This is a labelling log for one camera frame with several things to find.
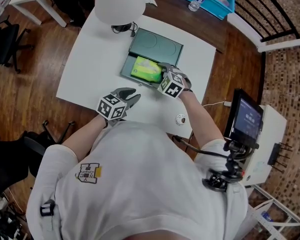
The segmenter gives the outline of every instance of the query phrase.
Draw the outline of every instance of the wooden floor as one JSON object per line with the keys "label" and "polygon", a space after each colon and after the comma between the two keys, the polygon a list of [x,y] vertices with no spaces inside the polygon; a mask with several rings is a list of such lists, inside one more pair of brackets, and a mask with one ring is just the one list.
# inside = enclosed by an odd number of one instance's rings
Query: wooden floor
{"label": "wooden floor", "polygon": [[[26,7],[42,21],[41,26],[32,23],[13,7],[7,8],[11,23],[20,24],[21,30],[32,30],[25,36],[23,43],[34,44],[35,49],[23,50],[19,55],[21,74],[16,74],[13,68],[0,67],[0,137],[5,141],[18,139],[23,131],[40,133],[44,120],[49,120],[49,128],[58,137],[67,122],[76,121],[76,130],[97,114],[93,110],[56,98],[58,85],[79,29],[60,27],[36,3],[30,2]],[[225,44],[224,54],[216,53],[203,102],[231,101],[234,88],[239,87],[257,99],[260,53],[231,25],[227,27]],[[207,107],[207,110],[223,131],[229,108],[219,104]],[[26,210],[34,180],[29,174],[27,179],[10,188],[23,211]]]}
{"label": "wooden floor", "polygon": [[200,9],[192,12],[187,0],[155,0],[158,7],[148,4],[144,15],[182,29],[214,46],[223,53],[226,48],[227,19],[220,20]]}

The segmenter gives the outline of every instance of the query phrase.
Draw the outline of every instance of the black office chair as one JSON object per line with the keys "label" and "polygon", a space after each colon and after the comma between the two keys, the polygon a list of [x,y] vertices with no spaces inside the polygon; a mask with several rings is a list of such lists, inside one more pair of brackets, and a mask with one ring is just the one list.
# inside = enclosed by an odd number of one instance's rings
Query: black office chair
{"label": "black office chair", "polygon": [[24,180],[28,171],[36,177],[46,149],[61,144],[70,126],[69,122],[61,138],[56,142],[47,129],[48,121],[43,122],[44,131],[40,134],[24,132],[18,140],[0,141],[0,194],[11,185]]}
{"label": "black office chair", "polygon": [[23,49],[33,50],[35,47],[31,44],[19,45],[21,38],[24,36],[25,32],[30,33],[31,30],[25,28],[20,36],[18,37],[19,25],[12,25],[9,21],[9,17],[0,23],[5,23],[7,27],[0,27],[0,65],[5,67],[11,67],[9,63],[10,58],[13,58],[14,69],[19,74],[21,72],[17,66],[17,51]]}

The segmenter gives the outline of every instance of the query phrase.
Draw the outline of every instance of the white power cord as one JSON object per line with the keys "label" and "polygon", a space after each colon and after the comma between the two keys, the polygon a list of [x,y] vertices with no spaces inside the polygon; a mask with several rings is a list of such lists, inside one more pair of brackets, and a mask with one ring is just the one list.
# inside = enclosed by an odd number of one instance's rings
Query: white power cord
{"label": "white power cord", "polygon": [[220,104],[220,103],[223,103],[223,105],[225,107],[231,107],[231,102],[230,101],[220,101],[220,102],[216,102],[216,103],[213,103],[213,104],[206,104],[206,105],[203,105],[203,107],[212,106],[212,105],[216,105],[216,104]]}
{"label": "white power cord", "polygon": [[7,197],[6,193],[5,193],[5,192],[2,192],[2,194],[4,194],[5,199],[9,202],[9,198]]}
{"label": "white power cord", "polygon": [[21,209],[20,205],[18,204],[17,200],[16,200],[15,197],[14,197],[14,194],[12,194],[10,188],[8,188],[8,190],[9,190],[9,192],[10,192],[10,194],[11,194],[13,200],[15,201],[16,205],[19,207],[20,211],[24,214],[25,212]]}
{"label": "white power cord", "polygon": [[206,105],[203,105],[202,107],[212,106],[212,105],[216,105],[216,104],[220,104],[220,103],[224,103],[224,101],[216,102],[216,103],[213,103],[213,104],[206,104]]}

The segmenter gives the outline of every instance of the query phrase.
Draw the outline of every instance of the green tissue pack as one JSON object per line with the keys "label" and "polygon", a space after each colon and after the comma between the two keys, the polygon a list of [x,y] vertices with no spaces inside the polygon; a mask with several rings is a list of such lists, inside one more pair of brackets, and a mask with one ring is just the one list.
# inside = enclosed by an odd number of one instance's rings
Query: green tissue pack
{"label": "green tissue pack", "polygon": [[160,83],[162,81],[162,69],[157,63],[138,56],[133,65],[131,75],[140,79],[147,80],[150,83]]}

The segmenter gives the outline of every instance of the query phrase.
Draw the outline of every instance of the logo patch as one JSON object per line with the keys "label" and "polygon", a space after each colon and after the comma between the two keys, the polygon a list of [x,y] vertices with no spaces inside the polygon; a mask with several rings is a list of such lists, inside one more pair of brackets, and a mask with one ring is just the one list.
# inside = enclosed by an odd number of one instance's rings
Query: logo patch
{"label": "logo patch", "polygon": [[96,184],[101,177],[102,166],[99,163],[82,163],[77,179],[83,183]]}

